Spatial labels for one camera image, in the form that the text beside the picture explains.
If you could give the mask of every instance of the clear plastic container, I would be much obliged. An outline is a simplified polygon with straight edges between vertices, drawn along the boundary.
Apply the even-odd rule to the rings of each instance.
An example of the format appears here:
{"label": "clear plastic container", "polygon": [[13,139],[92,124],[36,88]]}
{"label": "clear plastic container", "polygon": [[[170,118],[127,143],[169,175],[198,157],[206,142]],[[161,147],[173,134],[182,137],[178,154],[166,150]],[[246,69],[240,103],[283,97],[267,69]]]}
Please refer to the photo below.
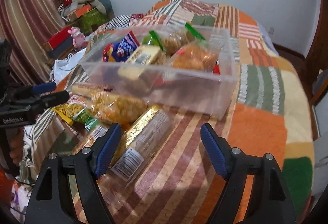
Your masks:
{"label": "clear plastic container", "polygon": [[182,107],[190,111],[217,115],[219,119],[230,105],[237,83],[237,74],[227,29],[193,26],[212,43],[211,51],[219,54],[220,74],[197,70],[177,69],[169,66],[101,62],[104,47],[119,42],[129,31],[137,39],[155,30],[161,36],[179,31],[183,26],[134,26],[108,34],[79,62],[95,84],[114,86],[115,93],[132,95],[149,103]]}

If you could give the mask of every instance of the bed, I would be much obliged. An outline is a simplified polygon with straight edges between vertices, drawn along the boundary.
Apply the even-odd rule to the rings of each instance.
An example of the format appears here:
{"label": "bed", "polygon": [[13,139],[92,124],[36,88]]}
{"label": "bed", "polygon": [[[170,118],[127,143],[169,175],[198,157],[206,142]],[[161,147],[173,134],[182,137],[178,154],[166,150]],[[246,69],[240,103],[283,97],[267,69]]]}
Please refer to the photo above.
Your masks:
{"label": "bed", "polygon": [[[239,147],[249,155],[263,156],[270,152],[275,156],[300,221],[309,203],[313,178],[309,105],[295,69],[270,50],[268,36],[255,20],[227,5],[163,0],[145,15],[119,16],[99,27],[87,52],[99,39],[122,27],[185,22],[229,30],[240,75],[230,107],[221,121],[166,107],[178,116],[175,128],[135,184],[117,194],[119,207],[109,204],[114,220],[129,224],[206,222],[224,186],[200,141],[200,126],[209,122],[232,147]],[[77,66],[58,84],[57,90],[87,78]],[[81,140],[53,111],[45,111],[37,120],[32,140],[36,170],[49,153],[70,153]],[[70,179],[76,213],[85,221],[76,183],[73,177]],[[236,222],[244,217],[251,185],[252,178],[248,178]]]}

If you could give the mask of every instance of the striped curtain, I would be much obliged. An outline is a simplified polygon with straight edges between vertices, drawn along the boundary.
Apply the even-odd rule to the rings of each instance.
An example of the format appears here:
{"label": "striped curtain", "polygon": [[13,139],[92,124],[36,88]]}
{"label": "striped curtain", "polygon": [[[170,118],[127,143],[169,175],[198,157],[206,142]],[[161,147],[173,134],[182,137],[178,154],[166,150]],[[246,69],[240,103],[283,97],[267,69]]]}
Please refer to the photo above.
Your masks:
{"label": "striped curtain", "polygon": [[15,81],[34,85],[49,79],[43,44],[65,26],[57,0],[0,0],[0,38],[11,42],[10,71]]}

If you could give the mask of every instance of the orange box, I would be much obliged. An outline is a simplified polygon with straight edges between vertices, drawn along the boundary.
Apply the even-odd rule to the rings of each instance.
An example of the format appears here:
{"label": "orange box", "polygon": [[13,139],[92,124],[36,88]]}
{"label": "orange box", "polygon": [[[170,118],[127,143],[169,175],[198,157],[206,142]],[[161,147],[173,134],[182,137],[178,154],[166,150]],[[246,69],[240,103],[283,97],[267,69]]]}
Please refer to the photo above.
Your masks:
{"label": "orange box", "polygon": [[70,15],[68,15],[67,18],[68,18],[68,20],[70,22],[73,22],[73,21],[77,20],[78,18],[80,18],[85,13],[89,12],[91,9],[92,9],[91,8],[91,5],[90,4],[86,4],[85,6],[79,7],[73,13],[71,13]]}

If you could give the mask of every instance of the red box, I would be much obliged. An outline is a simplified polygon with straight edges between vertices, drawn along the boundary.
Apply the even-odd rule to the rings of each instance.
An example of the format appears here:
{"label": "red box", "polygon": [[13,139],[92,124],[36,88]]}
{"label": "red box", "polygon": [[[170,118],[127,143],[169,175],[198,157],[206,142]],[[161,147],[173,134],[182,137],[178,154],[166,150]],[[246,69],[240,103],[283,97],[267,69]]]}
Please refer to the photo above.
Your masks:
{"label": "red box", "polygon": [[50,51],[54,50],[59,44],[61,44],[67,37],[71,36],[68,33],[72,27],[66,26],[65,28],[61,29],[57,32],[54,36],[52,36],[45,44],[45,50]]}

